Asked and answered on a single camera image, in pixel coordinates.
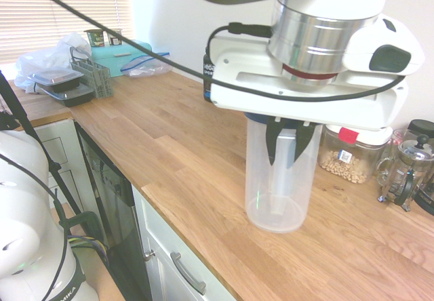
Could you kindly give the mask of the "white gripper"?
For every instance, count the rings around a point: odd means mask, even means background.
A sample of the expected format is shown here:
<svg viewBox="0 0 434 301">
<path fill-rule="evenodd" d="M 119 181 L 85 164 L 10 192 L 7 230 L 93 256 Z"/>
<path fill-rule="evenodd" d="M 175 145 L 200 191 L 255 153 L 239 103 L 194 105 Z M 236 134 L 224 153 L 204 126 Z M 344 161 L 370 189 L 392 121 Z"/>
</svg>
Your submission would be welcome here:
<svg viewBox="0 0 434 301">
<path fill-rule="evenodd" d="M 316 123 L 378 130 L 394 122 L 408 96 L 408 84 L 401 81 L 384 92 L 337 100 L 388 85 L 397 76 L 344 71 L 329 84 L 302 85 L 282 75 L 282 64 L 268 53 L 264 41 L 215 37 L 210 58 L 215 66 L 211 100 L 217 107 L 269 116 L 265 137 L 270 166 L 284 127 L 282 118 L 314 122 L 296 124 L 296 162 Z"/>
</svg>

